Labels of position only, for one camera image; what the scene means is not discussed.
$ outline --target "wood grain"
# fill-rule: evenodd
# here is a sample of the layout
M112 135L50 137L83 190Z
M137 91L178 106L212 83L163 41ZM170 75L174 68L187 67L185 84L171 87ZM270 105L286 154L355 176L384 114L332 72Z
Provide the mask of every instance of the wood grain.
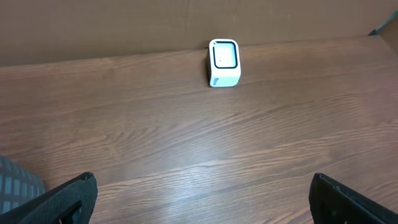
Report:
M0 68L0 149L49 188L94 172L92 223L308 223L315 172L398 212L398 56L378 36Z

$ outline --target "wooden table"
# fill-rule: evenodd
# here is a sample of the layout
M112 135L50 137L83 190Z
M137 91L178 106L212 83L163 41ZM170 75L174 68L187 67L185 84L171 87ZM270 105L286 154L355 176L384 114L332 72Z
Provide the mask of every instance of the wooden table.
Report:
M0 68L0 149L49 188L98 181L91 223L308 223L315 172L398 212L398 56L378 36Z

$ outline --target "white box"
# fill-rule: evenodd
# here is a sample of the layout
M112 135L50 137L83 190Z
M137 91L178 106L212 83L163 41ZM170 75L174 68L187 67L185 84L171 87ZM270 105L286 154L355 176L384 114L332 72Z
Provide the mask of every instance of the white box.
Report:
M211 87L232 87L241 78L239 47L232 39L214 39L209 44L208 73Z

